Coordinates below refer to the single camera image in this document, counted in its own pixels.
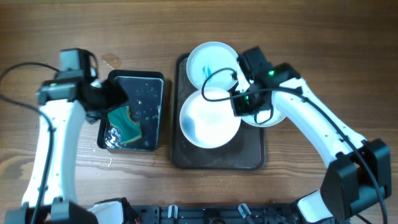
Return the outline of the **white plate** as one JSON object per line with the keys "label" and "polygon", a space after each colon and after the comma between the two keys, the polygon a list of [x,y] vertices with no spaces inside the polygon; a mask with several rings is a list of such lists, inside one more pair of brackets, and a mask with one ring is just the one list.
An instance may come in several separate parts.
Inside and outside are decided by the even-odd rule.
{"label": "white plate", "polygon": [[180,109],[179,122],[184,137],[196,147],[224,146],[237,134],[241,118],[234,115],[229,93],[220,88],[193,92]]}
{"label": "white plate", "polygon": [[[243,72],[238,72],[237,74],[238,86],[236,87],[238,93],[244,93],[244,91],[249,91],[250,88],[253,90],[265,89],[266,86],[262,81],[259,83],[254,83],[254,81],[247,81]],[[254,114],[239,115],[239,117],[247,124],[255,127],[266,128],[269,126],[276,125],[286,118],[286,115],[281,113],[279,110],[275,109],[271,104],[266,104],[270,106],[266,110],[257,110]]]}
{"label": "white plate", "polygon": [[[187,77],[191,84],[200,90],[205,80],[222,68],[238,71],[238,54],[227,44],[222,42],[205,42],[196,47],[188,56],[186,64]],[[206,87],[218,87],[230,90],[236,80],[231,76],[231,70],[223,70],[213,76]]]}

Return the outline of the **white plate top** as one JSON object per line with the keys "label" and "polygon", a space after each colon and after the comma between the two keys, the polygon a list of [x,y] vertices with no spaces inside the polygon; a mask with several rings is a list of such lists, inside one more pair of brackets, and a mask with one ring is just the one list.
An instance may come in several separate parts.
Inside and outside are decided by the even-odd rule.
{"label": "white plate top", "polygon": [[[227,44],[222,42],[205,42],[196,47],[188,56],[186,64],[187,77],[191,84],[200,90],[205,80],[222,68],[238,71],[238,54]],[[218,87],[230,90],[236,80],[231,76],[231,70],[223,70],[213,76],[206,87]]]}

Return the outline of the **green yellow sponge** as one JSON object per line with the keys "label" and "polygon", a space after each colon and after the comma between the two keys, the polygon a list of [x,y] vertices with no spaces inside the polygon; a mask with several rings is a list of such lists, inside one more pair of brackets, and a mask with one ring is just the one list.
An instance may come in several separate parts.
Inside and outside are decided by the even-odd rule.
{"label": "green yellow sponge", "polygon": [[131,119],[129,106],[108,113],[108,121],[121,135],[121,144],[129,144],[142,138],[141,127]]}

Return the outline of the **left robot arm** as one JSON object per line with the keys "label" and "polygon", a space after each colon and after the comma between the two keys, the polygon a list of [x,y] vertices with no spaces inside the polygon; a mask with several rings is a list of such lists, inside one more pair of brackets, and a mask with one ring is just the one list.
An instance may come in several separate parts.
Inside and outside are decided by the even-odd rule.
{"label": "left robot arm", "polygon": [[82,124],[103,119],[124,103],[123,89],[98,82],[98,61],[83,49],[60,52],[60,67],[37,93],[39,140],[34,168],[19,209],[8,210],[6,223],[122,223],[121,202],[79,206],[75,192],[75,163]]}

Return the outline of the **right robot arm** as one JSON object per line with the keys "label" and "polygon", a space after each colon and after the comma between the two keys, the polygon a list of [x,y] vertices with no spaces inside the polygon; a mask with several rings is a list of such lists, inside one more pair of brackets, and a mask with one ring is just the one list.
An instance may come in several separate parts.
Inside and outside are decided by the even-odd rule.
{"label": "right robot arm", "polygon": [[379,204],[387,223],[385,200],[392,194],[390,150],[380,139],[368,141],[340,120],[312,92],[291,65],[273,66],[259,47],[237,57],[238,81],[232,107],[237,116],[252,116],[254,124],[273,126],[281,114],[313,144],[326,166],[319,190],[297,202],[307,223],[327,218],[340,221]]}

